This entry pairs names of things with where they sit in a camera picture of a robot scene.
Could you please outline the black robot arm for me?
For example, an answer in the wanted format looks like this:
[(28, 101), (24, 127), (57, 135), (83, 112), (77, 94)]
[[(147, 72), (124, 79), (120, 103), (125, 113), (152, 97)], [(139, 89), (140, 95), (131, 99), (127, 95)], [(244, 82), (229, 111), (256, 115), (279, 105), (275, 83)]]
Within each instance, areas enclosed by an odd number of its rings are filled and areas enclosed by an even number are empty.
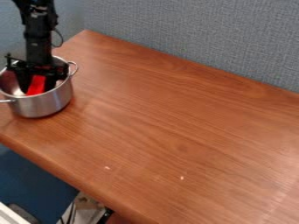
[(59, 15), (53, 0), (12, 0), (24, 25), (25, 60), (5, 55), (7, 70), (16, 75), (19, 87), (25, 95), (37, 95), (65, 80), (69, 66), (52, 56), (52, 32), (56, 30)]

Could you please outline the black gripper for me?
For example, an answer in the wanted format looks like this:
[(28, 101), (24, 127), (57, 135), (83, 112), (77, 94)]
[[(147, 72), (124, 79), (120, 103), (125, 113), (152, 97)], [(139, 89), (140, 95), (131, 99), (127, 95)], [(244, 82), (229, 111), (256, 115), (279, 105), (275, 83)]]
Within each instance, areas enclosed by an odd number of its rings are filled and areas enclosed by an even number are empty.
[(24, 93), (28, 92), (32, 80), (39, 77), (45, 80), (44, 91), (56, 86), (56, 81), (65, 80), (69, 65), (52, 55), (52, 33), (24, 33), (25, 59), (5, 55), (4, 71), (16, 76), (19, 87)]

